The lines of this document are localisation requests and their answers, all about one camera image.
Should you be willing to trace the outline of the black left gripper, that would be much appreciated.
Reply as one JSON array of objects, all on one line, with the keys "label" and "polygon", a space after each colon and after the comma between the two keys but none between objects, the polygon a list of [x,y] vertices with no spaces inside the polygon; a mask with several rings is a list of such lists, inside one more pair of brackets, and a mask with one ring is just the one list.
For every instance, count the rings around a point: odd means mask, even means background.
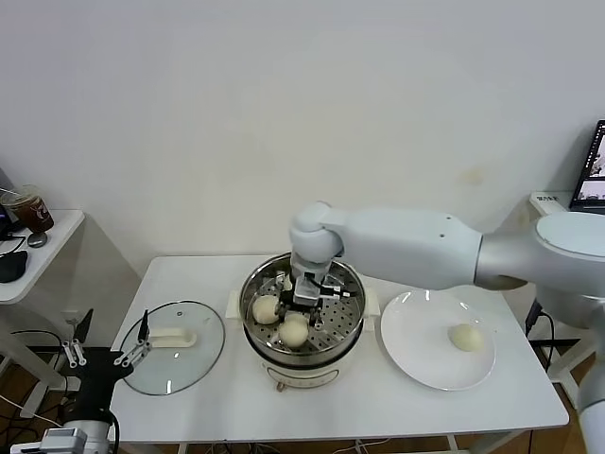
[{"label": "black left gripper", "polygon": [[93,314],[90,309],[75,325],[72,338],[62,343],[69,367],[76,368],[75,375],[80,380],[75,403],[68,411],[69,421],[111,421],[110,406],[115,384],[130,375],[151,350],[146,309],[136,343],[126,352],[109,348],[89,348],[84,352]]}]

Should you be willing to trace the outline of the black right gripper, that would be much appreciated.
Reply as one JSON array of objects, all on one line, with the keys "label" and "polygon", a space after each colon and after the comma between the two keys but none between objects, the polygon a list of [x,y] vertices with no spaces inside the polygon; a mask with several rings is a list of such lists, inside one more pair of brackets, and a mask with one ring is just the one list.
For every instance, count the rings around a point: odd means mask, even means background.
[{"label": "black right gripper", "polygon": [[310,325],[320,330],[323,328],[323,312],[320,300],[334,296],[332,288],[322,286],[312,279],[298,278],[291,290],[282,291],[282,302],[276,306],[276,316],[280,323],[285,321],[288,310],[310,312]]}]

